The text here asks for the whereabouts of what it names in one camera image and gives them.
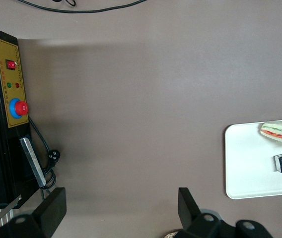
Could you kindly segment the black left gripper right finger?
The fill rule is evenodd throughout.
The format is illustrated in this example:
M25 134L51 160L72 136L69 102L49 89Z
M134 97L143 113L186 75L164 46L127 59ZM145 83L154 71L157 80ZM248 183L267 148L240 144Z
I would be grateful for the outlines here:
M178 189L178 215L182 229L179 238L271 238L260 223L239 220L235 226L227 224L211 212L202 212L186 187Z

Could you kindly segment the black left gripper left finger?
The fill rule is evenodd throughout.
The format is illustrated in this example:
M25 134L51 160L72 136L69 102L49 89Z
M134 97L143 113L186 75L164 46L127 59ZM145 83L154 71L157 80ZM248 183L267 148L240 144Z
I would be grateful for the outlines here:
M51 238L67 213L66 189L55 188L31 213L0 227L0 238Z

